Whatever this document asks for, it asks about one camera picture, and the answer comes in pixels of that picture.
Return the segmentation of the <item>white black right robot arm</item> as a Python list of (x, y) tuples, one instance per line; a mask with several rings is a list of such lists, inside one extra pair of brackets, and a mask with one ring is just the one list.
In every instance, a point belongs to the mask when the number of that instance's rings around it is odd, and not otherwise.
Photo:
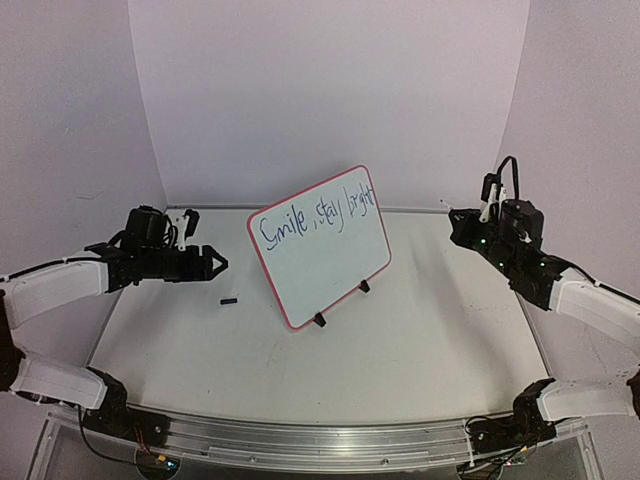
[[(529, 201), (508, 199), (485, 210), (452, 209), (450, 239), (475, 251), (529, 304), (581, 321), (639, 351), (639, 302), (575, 263), (542, 249), (544, 216)], [(639, 377), (612, 380), (546, 379), (514, 402), (520, 422), (551, 423), (572, 417), (638, 416)]]

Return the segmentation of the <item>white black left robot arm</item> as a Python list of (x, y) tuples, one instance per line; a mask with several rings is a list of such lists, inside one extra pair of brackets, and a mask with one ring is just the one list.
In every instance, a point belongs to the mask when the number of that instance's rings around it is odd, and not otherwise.
[(130, 435), (156, 421), (130, 407), (128, 391), (111, 374), (83, 366), (61, 349), (45, 350), (27, 336), (53, 320), (70, 335), (76, 320), (62, 320), (83, 306), (105, 306), (110, 296), (144, 281), (210, 282), (228, 267), (211, 245), (192, 239), (200, 215), (176, 215), (152, 206), (132, 209), (111, 239), (1, 277), (1, 391), (33, 403), (63, 404), (80, 412), (83, 427)]

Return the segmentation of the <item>pink framed whiteboard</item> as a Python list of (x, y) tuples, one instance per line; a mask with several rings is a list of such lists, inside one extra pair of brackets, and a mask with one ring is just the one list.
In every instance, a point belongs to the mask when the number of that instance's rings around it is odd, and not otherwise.
[(287, 327), (325, 325), (326, 312), (392, 261), (369, 169), (344, 172), (247, 219), (257, 258)]

